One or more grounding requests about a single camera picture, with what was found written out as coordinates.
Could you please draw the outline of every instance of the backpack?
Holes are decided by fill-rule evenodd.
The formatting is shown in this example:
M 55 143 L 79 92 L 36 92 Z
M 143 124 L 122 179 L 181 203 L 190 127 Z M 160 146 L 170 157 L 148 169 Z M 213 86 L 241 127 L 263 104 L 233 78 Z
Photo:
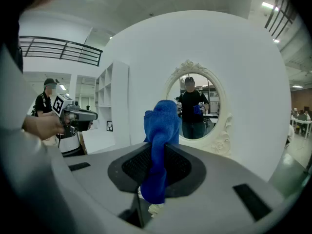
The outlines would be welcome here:
M 42 97 L 43 100 L 43 104 L 45 104 L 45 98 L 43 96 L 43 94 L 40 94 L 40 96 Z M 36 116 L 36 105 L 33 106 L 33 110 L 31 111 L 31 116 Z

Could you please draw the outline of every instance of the blue cloth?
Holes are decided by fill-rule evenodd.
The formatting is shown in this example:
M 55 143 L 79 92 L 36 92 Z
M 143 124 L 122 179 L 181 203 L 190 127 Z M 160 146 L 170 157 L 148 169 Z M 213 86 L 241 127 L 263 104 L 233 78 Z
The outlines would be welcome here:
M 200 106 L 199 105 L 196 105 L 193 108 L 194 108 L 194 114 L 201 115 L 201 111 L 200 111 Z
M 164 144 L 179 144 L 180 124 L 181 119 L 172 100 L 161 100 L 153 111 L 145 112 L 144 142 L 152 143 L 152 167 L 141 185 L 141 193 L 144 199 L 152 204 L 165 201 L 167 172 L 164 168 Z

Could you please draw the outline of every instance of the brown wall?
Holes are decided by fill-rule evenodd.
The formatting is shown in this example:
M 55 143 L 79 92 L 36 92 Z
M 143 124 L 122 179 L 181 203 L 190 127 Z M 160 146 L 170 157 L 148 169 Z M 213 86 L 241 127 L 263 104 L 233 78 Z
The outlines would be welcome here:
M 312 88 L 292 91 L 292 108 L 297 108 L 299 111 L 304 107 L 310 107 L 312 111 Z

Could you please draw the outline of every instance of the white mirror frame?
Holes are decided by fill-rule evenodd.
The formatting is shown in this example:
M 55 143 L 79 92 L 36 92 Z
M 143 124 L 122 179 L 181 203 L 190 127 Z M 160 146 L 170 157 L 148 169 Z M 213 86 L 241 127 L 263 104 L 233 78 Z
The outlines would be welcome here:
M 202 75 L 213 83 L 219 94 L 220 115 L 215 127 L 206 136 L 200 139 L 186 139 L 179 136 L 179 143 L 181 145 L 187 145 L 214 154 L 230 157 L 231 143 L 228 130 L 232 124 L 232 114 L 229 110 L 224 88 L 219 79 L 210 70 L 202 67 L 199 63 L 194 64 L 192 61 L 186 60 L 185 63 L 182 63 L 179 68 L 175 69 L 166 81 L 162 92 L 162 99 L 167 99 L 168 94 L 176 80 L 188 73 Z

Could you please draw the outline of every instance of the fluorescent light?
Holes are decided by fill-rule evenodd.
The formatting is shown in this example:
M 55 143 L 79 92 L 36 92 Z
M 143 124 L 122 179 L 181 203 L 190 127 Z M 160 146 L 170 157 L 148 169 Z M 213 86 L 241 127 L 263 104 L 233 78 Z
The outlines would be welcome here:
M 267 2 L 263 2 L 263 3 L 262 3 L 262 6 L 268 7 L 268 8 L 270 8 L 270 9 L 273 9 L 273 7 L 274 7 L 272 4 L 269 4 L 269 3 L 267 3 Z
M 60 84 L 59 86 L 62 88 L 62 90 L 66 90 L 66 88 L 64 87 L 64 85 Z

